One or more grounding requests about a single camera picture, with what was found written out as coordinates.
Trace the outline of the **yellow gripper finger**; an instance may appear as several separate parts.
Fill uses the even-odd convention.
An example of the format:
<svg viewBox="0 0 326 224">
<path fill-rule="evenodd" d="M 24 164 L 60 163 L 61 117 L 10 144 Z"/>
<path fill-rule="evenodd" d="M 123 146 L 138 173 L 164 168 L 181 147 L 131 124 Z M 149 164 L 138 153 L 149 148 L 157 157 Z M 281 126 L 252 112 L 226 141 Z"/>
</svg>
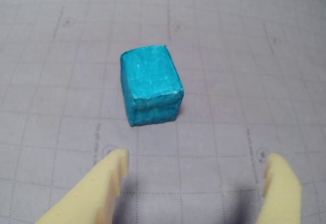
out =
<svg viewBox="0 0 326 224">
<path fill-rule="evenodd" d="M 288 161 L 271 153 L 264 179 L 264 202 L 256 223 L 301 223 L 302 185 Z"/>
<path fill-rule="evenodd" d="M 37 223 L 112 223 L 116 198 L 128 171 L 129 151 L 111 151 Z"/>
</svg>

